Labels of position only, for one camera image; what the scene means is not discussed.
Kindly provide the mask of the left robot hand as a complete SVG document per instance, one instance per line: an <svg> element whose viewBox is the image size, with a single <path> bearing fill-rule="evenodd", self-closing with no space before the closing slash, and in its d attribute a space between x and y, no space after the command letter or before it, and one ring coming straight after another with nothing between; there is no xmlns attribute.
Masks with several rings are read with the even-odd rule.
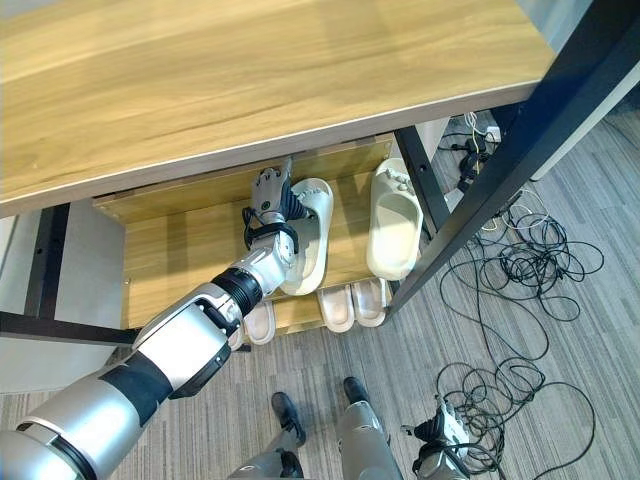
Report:
<svg viewBox="0 0 640 480"><path fill-rule="evenodd" d="M251 208L263 224L286 223L312 216L291 186L292 157L261 170L252 184Z"/></svg>

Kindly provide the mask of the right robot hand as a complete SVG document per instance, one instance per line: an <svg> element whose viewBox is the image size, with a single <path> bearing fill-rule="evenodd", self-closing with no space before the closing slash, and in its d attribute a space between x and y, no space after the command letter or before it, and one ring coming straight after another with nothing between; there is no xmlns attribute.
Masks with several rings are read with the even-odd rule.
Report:
<svg viewBox="0 0 640 480"><path fill-rule="evenodd" d="M455 452L465 449L470 434L464 422L457 416L455 408L442 396L436 395L435 401L436 409L431 418L417 426L402 425L401 431L432 447L453 447Z"/></svg>

